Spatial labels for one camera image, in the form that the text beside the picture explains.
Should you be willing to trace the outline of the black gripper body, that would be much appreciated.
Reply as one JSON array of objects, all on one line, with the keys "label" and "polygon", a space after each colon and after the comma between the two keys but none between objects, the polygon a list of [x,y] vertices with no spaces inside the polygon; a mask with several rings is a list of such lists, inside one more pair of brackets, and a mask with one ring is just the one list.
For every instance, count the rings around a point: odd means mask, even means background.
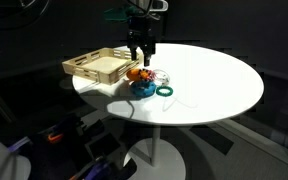
[{"label": "black gripper body", "polygon": [[154,54],[156,37],[152,31],[154,20],[150,17],[132,16],[128,21],[127,47],[132,53],[140,48],[144,54]]}]

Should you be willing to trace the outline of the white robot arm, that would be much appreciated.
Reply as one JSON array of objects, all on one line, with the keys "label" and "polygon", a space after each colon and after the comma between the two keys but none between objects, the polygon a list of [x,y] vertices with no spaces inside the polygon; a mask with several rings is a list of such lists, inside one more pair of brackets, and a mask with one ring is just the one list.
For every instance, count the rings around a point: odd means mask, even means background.
[{"label": "white robot arm", "polygon": [[159,12],[168,10],[166,0],[127,0],[133,7],[129,13],[127,47],[131,52],[131,59],[137,58],[137,49],[143,53],[143,63],[150,65],[151,56],[156,52],[156,37],[152,33],[151,22],[159,20]]}]

